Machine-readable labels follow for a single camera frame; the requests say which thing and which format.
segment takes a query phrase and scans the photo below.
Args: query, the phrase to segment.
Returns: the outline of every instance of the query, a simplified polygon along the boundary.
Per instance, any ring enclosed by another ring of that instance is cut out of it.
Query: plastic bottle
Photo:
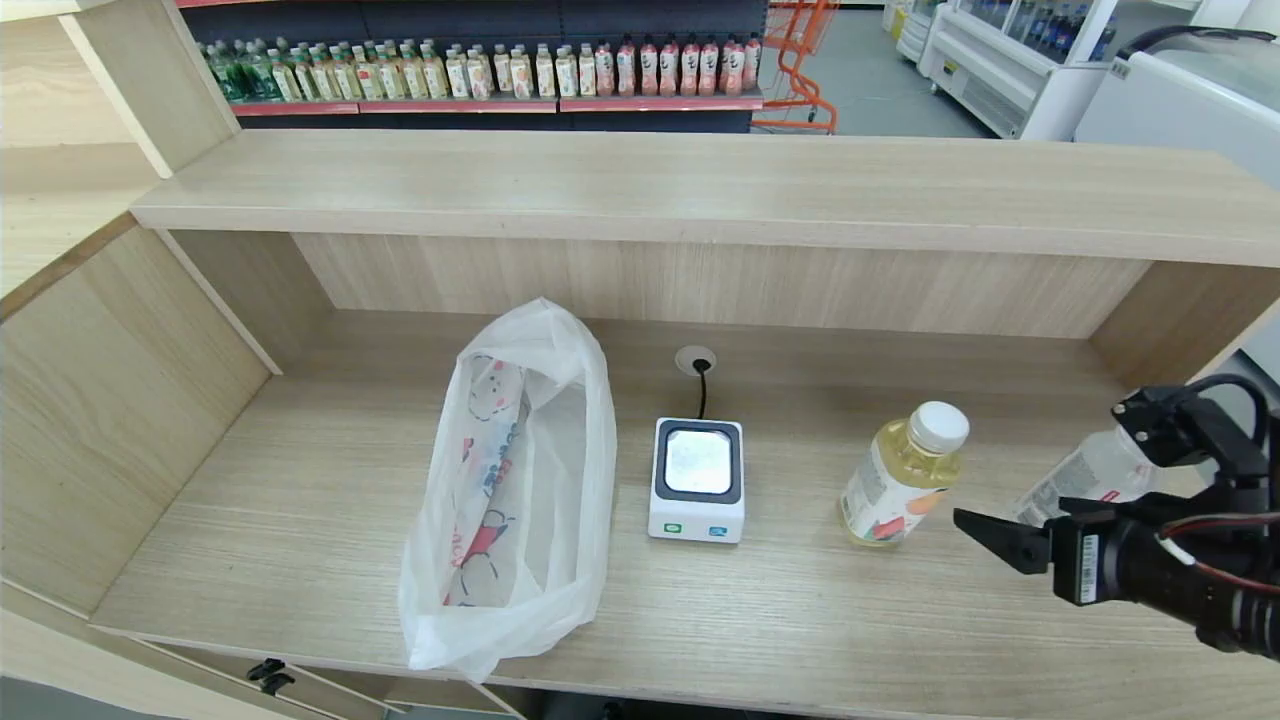
[[[298,78],[298,90],[308,102],[320,100],[320,91],[316,90],[315,79],[311,77],[311,63],[301,47],[293,49],[293,77]]]
[[[698,95],[716,95],[716,70],[719,67],[719,47],[716,45],[716,36],[707,37],[699,65]]]
[[[742,95],[742,65],[746,61],[746,53],[742,50],[741,45],[733,45],[733,50],[728,54],[728,59],[724,61],[723,87],[721,90],[724,95],[737,96]]]
[[[507,46],[500,42],[493,46],[493,69],[498,91],[511,92],[511,55],[507,54]]]
[[[467,85],[471,88],[471,97],[475,100],[488,100],[490,95],[489,74],[485,73],[486,61],[480,59],[480,51],[467,50]]]
[[[689,36],[685,50],[680,54],[680,94],[698,95],[698,67],[703,49],[694,36]]]
[[[401,44],[401,72],[404,73],[404,90],[415,100],[429,97],[426,77],[422,74],[422,60],[407,42]]]
[[[545,42],[538,44],[538,58],[534,61],[538,74],[538,96],[556,97],[556,60]]]
[[[730,35],[721,47],[719,79],[716,81],[716,88],[721,92],[724,92],[724,86],[728,83],[728,56],[735,47],[737,47],[737,36]]]
[[[760,85],[760,33],[753,32],[742,46],[742,90],[755,90]]]
[[[937,401],[882,427],[840,496],[850,538],[876,547],[901,542],[955,483],[956,451],[968,437],[964,413]]]
[[[556,79],[559,81],[561,97],[577,97],[577,64],[568,47],[556,51]]]
[[[480,45],[479,42],[472,45],[471,50],[476,51],[476,59],[480,60],[480,70],[484,73],[485,88],[489,90],[489,95],[493,95],[493,90],[497,85],[493,82],[493,64],[489,63],[489,55],[485,54],[484,45]],[[467,53],[467,69],[470,70],[470,68],[471,53]]]
[[[365,100],[381,100],[387,91],[383,90],[383,79],[378,72],[378,65],[369,61],[362,45],[353,46],[351,53],[356,58],[356,81],[360,82],[360,90]]]
[[[343,50],[340,45],[329,46],[329,54],[333,55],[333,74],[338,78],[338,91],[342,92],[343,100],[364,100],[360,78],[356,77],[356,68],[347,58],[347,53],[348,50]]]
[[[640,95],[672,97],[680,85],[680,47],[667,38],[662,54],[653,46],[653,36],[646,35],[640,49]]]
[[[1062,459],[1044,478],[1014,503],[1019,523],[1044,524],[1065,515],[1060,497],[1083,497],[1105,502],[1128,502],[1147,493],[1156,480],[1156,466],[1124,428],[1093,433]]]
[[[1111,15],[1107,20],[1107,27],[1102,28],[1102,35],[1098,36],[1098,44],[1093,46],[1093,53],[1089,53],[1089,60],[1098,63],[1107,55],[1107,46],[1116,37],[1116,17]]]
[[[577,94],[582,97],[595,96],[595,55],[591,44],[584,42],[577,55]]]
[[[511,51],[511,92],[516,100],[529,100],[534,96],[534,69],[521,47]]]
[[[280,97],[285,102],[302,102],[298,79],[293,77],[293,70],[284,64],[280,51],[273,47],[266,51],[266,56],[271,60],[271,77],[275,79],[275,86],[280,88]]]
[[[632,97],[636,94],[636,47],[631,44],[631,36],[622,36],[622,46],[618,47],[618,95]]]
[[[283,96],[280,95],[280,87],[275,85],[275,78],[271,74],[271,60],[266,55],[266,44],[261,46],[253,42],[253,46],[248,50],[248,68],[253,73],[252,85],[257,88],[259,97],[268,102],[279,102]]]
[[[233,63],[223,56],[216,45],[209,45],[206,53],[209,53],[209,69],[214,70],[214,77],[218,79],[218,87],[223,91],[223,96],[227,97],[228,102],[243,102],[244,90],[236,78]]]
[[[595,46],[595,94],[600,97],[613,95],[613,50],[603,37]]]
[[[467,85],[467,67],[453,47],[444,51],[444,72],[449,77],[449,90],[456,100],[466,100],[471,96]]]
[[[422,44],[422,79],[426,81],[426,92],[433,100],[449,96],[449,77],[430,42]]]
[[[383,81],[383,90],[387,91],[388,100],[404,99],[404,76],[396,63],[392,61],[390,51],[385,45],[375,45],[378,50],[378,77]]]

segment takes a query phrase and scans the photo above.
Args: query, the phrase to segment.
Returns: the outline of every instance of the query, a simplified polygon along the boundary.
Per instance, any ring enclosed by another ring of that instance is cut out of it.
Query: display cooler
[[[1238,0],[952,0],[937,8],[918,68],[1000,137],[1065,141],[1117,47],[1242,12]]]
[[[902,32],[897,36],[897,51],[913,63],[920,61],[924,44],[929,40],[933,13],[943,0],[914,0],[908,8]]]

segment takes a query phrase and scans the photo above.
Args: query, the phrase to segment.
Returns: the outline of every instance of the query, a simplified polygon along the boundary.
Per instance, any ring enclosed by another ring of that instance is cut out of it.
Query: sticker
[[[869,542],[899,542],[942,500],[947,488],[916,488],[893,479],[873,443],[841,497],[849,530]]]
[[[1098,536],[1080,541],[1080,603],[1098,600]]]

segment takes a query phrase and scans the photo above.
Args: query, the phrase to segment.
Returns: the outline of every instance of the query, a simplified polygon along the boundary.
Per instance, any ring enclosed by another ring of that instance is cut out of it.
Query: floor
[[[836,135],[995,137],[986,126],[946,94],[931,95],[928,79],[899,55],[881,27],[881,8],[837,10],[818,55],[801,72],[822,87],[836,106]],[[762,87],[777,82],[777,55],[762,59]],[[765,72],[774,68],[774,72]],[[791,119],[804,119],[795,113]]]

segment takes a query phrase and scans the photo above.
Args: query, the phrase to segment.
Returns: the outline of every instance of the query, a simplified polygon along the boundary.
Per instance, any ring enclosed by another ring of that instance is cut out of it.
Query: black cable
[[[1201,378],[1193,383],[1188,383],[1183,388],[1180,396],[1199,395],[1211,387],[1219,386],[1235,386],[1243,389],[1249,400],[1253,401],[1253,445],[1260,448],[1266,448],[1267,441],[1267,397],[1262,395],[1262,388],[1257,386],[1249,378],[1244,375],[1236,375],[1234,373],[1222,373],[1219,375],[1210,375],[1207,378]]]
[[[698,380],[703,386],[703,397],[698,401],[698,419],[701,420],[703,415],[707,414],[707,370],[712,369],[712,364],[707,360],[699,357],[694,360],[694,372],[698,373]]]

